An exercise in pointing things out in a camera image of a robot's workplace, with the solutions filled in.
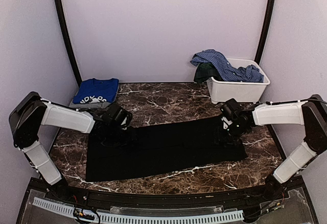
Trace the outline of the black t-shirt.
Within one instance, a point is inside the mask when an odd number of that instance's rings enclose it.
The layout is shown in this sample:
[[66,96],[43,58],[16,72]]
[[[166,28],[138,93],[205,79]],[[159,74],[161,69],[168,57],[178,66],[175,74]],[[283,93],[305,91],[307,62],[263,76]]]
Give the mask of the black t-shirt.
[[86,161],[87,182],[128,180],[179,171],[248,157],[243,145],[217,144],[219,117],[188,122],[137,127],[130,146],[102,146],[109,132],[101,128],[89,135]]

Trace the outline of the dark green plaid garment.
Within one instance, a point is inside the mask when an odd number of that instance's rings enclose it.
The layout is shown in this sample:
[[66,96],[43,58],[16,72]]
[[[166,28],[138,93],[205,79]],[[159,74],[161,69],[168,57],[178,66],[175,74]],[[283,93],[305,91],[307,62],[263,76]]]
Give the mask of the dark green plaid garment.
[[217,81],[222,81],[219,72],[212,63],[200,63],[195,72],[194,82],[204,83],[211,77]]

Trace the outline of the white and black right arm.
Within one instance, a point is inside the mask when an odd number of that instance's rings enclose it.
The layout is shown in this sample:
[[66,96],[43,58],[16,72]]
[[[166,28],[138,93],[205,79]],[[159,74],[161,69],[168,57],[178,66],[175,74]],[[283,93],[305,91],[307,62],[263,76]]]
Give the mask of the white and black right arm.
[[261,188],[265,200],[274,199],[281,191],[281,184],[326,151],[326,101],[319,95],[296,101],[256,103],[249,107],[242,107],[235,99],[230,99],[220,110],[218,142],[223,146],[240,144],[241,136],[255,126],[304,126],[303,141],[267,178],[269,183]]

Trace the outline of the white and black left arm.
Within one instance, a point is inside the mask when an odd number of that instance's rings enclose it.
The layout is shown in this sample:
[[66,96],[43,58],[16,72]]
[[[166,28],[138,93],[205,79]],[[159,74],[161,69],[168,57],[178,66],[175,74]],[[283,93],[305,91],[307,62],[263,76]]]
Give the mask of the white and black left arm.
[[126,130],[133,115],[116,103],[110,104],[103,113],[94,109],[72,108],[40,97],[37,92],[28,93],[11,111],[8,123],[13,146],[20,150],[40,177],[52,187],[52,193],[60,201],[68,201],[72,190],[66,186],[63,173],[49,155],[53,144],[43,146],[42,133],[50,129],[53,143],[61,129],[96,135],[101,128],[114,132]]

